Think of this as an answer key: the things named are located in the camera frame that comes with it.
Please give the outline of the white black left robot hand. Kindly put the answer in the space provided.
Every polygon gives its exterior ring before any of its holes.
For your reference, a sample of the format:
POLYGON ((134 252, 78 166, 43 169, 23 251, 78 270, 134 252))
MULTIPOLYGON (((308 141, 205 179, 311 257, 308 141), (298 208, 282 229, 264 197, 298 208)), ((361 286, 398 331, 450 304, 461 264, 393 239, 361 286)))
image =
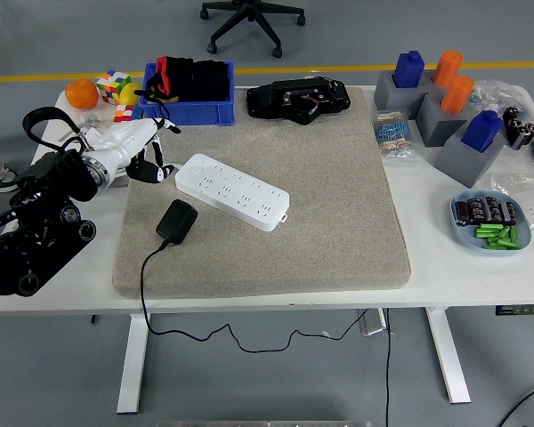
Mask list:
POLYGON ((113 124, 96 141, 87 137, 92 147, 82 158, 100 188, 108 187, 123 172, 137 181, 158 183, 173 170, 164 165, 158 130, 181 130, 165 118, 142 118, 113 124))

